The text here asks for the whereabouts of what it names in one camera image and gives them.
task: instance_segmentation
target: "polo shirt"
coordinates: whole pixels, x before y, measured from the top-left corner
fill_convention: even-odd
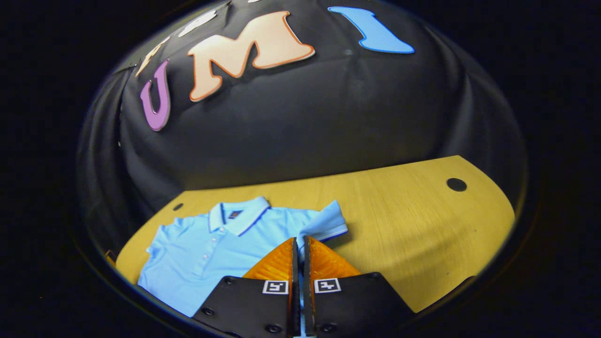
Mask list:
[[[226,275],[242,277],[278,245],[304,236],[319,241],[348,232],[337,201],[322,211],[271,207],[264,197],[218,203],[208,214],[161,225],[147,248],[138,285],[192,317]]]

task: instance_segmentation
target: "peach letter m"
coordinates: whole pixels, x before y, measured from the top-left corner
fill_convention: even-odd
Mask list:
[[[221,76],[213,75],[211,62],[234,78],[242,76],[253,45],[257,57],[252,65],[267,69],[304,60],[315,54],[310,45],[301,43],[286,22],[288,11],[279,11],[252,19],[238,39],[213,35],[198,43],[188,55],[194,57],[194,88],[190,100],[198,102],[221,87]]]

